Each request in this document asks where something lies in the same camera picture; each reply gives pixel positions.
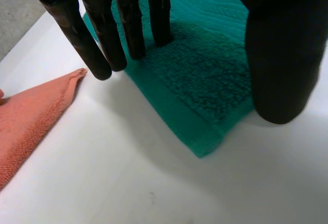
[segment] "white table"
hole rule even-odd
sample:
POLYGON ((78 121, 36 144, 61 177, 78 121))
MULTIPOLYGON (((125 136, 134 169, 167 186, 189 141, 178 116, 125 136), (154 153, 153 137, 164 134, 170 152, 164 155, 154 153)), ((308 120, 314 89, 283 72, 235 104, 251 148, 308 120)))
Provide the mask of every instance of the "white table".
MULTIPOLYGON (((3 224, 328 223, 328 56, 306 111, 253 112, 196 158, 123 73, 83 80, 72 106, 0 192, 3 224)), ((48 14, 0 63, 13 95, 84 64, 48 14)))

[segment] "gray floor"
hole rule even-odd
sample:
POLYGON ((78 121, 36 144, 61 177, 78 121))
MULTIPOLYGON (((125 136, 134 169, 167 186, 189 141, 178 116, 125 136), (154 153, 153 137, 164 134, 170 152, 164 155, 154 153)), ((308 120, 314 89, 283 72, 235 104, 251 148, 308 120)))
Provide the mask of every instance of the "gray floor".
POLYGON ((44 12, 38 0, 0 0, 0 60, 44 12))

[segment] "orange towel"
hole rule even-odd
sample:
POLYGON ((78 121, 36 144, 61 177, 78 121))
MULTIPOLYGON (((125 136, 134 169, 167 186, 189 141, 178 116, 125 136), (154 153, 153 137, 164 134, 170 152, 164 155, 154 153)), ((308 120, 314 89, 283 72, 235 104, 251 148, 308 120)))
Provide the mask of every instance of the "orange towel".
POLYGON ((70 106, 86 73, 78 69, 11 98, 1 99, 0 90, 0 190, 70 106))

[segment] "black object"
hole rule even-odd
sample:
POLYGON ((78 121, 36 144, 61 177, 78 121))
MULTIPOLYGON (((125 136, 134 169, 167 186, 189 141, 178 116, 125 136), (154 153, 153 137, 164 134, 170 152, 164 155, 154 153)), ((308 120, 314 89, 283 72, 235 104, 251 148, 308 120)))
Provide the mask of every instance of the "black object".
POLYGON ((112 70, 123 70, 127 60, 111 11, 112 0, 83 0, 83 3, 112 70))
MULTIPOLYGON (((65 36, 98 79, 111 76, 111 70, 123 70, 127 61, 120 43, 117 25, 111 12, 112 0, 83 0, 87 14, 100 41, 104 57, 82 22, 77 0, 40 0, 56 19, 65 36)), ((139 0, 116 0, 129 54, 140 59, 145 54, 142 13, 139 0)), ((155 42, 163 46, 171 41, 170 0, 150 0, 151 27, 155 42)))
POLYGON ((317 82, 328 38, 328 0, 241 0, 249 9, 245 48, 255 109, 286 124, 317 82))
POLYGON ((47 0, 41 3, 54 17, 93 75, 100 80, 108 79, 112 70, 81 18, 78 0, 47 0))
POLYGON ((116 0, 116 4, 129 54, 132 59, 140 59, 145 55, 145 41, 142 32, 142 13, 139 8, 139 0, 116 0))
POLYGON ((148 0, 150 24, 157 46, 165 46, 173 38, 170 31, 170 0, 148 0))

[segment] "towel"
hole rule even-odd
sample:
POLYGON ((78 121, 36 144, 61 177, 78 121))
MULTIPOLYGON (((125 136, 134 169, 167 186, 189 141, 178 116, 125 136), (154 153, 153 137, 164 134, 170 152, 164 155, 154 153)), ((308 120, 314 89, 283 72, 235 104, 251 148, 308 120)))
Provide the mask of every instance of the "towel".
MULTIPOLYGON (((146 56, 126 73, 177 137, 198 157, 214 151, 253 110, 244 49, 248 10, 239 0, 171 0, 174 41, 154 45, 148 0, 140 0, 146 56)), ((119 22, 115 5, 114 18, 119 22)), ((88 19, 85 23, 96 39, 88 19)))
POLYGON ((0 190, 71 105, 86 73, 79 69, 10 98, 1 99, 0 90, 0 190))

